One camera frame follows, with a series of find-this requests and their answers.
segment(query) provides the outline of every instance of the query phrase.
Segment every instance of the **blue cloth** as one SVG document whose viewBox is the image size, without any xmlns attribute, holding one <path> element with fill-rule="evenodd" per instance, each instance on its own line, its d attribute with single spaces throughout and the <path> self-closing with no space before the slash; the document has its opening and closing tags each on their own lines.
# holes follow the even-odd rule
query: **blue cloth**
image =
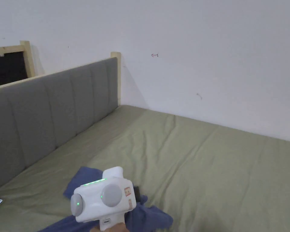
<svg viewBox="0 0 290 232">
<path fill-rule="evenodd" d="M 71 198 L 74 190 L 82 184 L 102 179 L 102 171 L 94 168 L 81 167 L 72 178 L 63 193 L 67 198 Z M 147 196 L 141 195 L 141 202 L 136 208 L 125 215 L 125 224 L 130 232 L 151 232 L 156 229 L 169 228 L 173 223 L 173 218 L 155 206 L 145 207 Z M 68 216 L 40 232 L 89 232 L 97 226 L 99 221 L 78 223 L 74 216 Z"/>
</svg>

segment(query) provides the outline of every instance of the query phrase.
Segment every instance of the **white handheld device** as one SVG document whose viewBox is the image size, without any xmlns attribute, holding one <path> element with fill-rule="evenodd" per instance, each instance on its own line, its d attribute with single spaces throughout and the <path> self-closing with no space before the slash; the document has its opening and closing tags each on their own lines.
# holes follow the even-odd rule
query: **white handheld device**
<svg viewBox="0 0 290 232">
<path fill-rule="evenodd" d="M 135 207 L 133 184 L 123 178 L 121 167 L 105 170 L 101 180 L 79 186 L 71 197 L 71 211 L 76 221 L 99 220 L 101 231 L 124 223 L 124 214 Z"/>
</svg>

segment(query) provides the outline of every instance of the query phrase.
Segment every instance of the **gray upholstered headboard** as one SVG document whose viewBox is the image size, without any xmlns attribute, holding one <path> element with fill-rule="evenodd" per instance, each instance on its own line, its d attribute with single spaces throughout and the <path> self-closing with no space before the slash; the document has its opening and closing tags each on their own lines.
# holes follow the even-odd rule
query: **gray upholstered headboard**
<svg viewBox="0 0 290 232">
<path fill-rule="evenodd" d="M 0 186 L 114 111 L 118 70 L 113 57 L 0 86 Z"/>
</svg>

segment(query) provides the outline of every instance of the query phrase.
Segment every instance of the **gray round button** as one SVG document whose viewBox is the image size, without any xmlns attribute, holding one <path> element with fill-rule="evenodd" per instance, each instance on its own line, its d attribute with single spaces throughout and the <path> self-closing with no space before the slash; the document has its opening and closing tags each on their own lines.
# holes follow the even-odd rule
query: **gray round button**
<svg viewBox="0 0 290 232">
<path fill-rule="evenodd" d="M 71 212 L 77 217 L 83 211 L 83 200 L 80 194 L 76 193 L 71 196 Z"/>
<path fill-rule="evenodd" d="M 121 201 L 122 191 L 116 184 L 105 186 L 101 193 L 102 202 L 108 207 L 115 207 Z"/>
</svg>

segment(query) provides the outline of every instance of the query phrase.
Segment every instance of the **green led strip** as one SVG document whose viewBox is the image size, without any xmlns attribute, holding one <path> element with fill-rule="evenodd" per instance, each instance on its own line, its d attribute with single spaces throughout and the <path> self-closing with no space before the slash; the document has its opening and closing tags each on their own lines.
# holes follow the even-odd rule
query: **green led strip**
<svg viewBox="0 0 290 232">
<path fill-rule="evenodd" d="M 90 183 L 86 183 L 84 185 L 93 184 L 93 183 L 96 183 L 96 182 L 99 182 L 99 181 L 102 181 L 102 180 L 106 180 L 106 179 L 96 180 L 96 181 L 93 181 L 93 182 L 90 182 Z"/>
</svg>

